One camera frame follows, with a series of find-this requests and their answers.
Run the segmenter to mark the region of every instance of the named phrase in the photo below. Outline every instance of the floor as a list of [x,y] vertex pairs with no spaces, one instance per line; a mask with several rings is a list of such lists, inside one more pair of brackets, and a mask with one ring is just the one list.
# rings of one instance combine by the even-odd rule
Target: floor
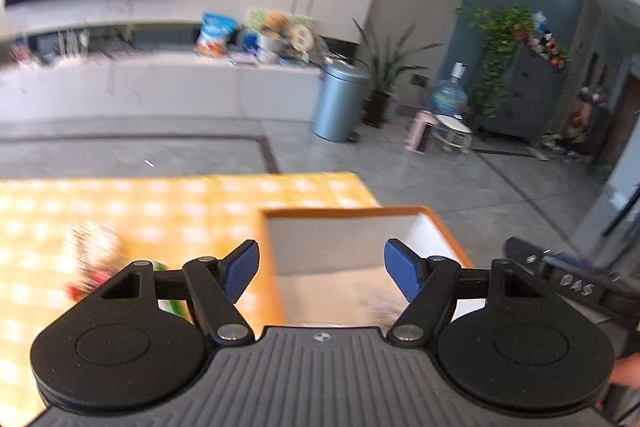
[[95,120],[0,126],[0,178],[355,172],[380,203],[433,208],[476,266],[516,235],[578,250],[572,235],[602,185],[562,158],[521,144],[475,142],[468,155],[406,151],[409,121],[363,126],[357,144],[315,136],[308,123],[270,120]]

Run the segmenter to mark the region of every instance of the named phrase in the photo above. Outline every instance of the blue trash can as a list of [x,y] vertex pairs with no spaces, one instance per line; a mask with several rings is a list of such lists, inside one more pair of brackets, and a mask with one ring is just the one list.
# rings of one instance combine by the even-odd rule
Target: blue trash can
[[311,130],[326,140],[344,142],[360,119],[369,72],[334,60],[324,67],[323,81]]

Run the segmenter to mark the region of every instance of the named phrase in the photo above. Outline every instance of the gray cabinet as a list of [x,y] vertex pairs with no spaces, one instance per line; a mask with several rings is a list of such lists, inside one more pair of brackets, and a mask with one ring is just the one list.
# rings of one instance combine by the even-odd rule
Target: gray cabinet
[[483,118],[488,131],[536,139],[546,131],[562,93],[566,75],[523,46],[503,76],[507,96],[497,118]]

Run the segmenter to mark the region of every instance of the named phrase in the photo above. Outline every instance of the wooden door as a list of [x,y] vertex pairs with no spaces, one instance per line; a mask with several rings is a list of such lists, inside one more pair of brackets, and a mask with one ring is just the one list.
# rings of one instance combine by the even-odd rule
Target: wooden door
[[616,120],[598,161],[615,165],[631,138],[640,114],[640,80],[630,74],[620,94]]

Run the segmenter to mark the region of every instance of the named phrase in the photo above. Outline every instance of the round black disc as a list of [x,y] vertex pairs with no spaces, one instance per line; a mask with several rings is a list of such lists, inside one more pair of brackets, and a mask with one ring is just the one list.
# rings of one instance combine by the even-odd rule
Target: round black disc
[[589,405],[607,381],[613,349],[596,326],[554,303],[510,298],[463,315],[438,341],[443,369],[463,391],[500,409],[560,412]]
[[127,300],[83,301],[36,338],[31,367],[48,405],[139,409],[193,380],[206,354],[202,334],[177,315]]

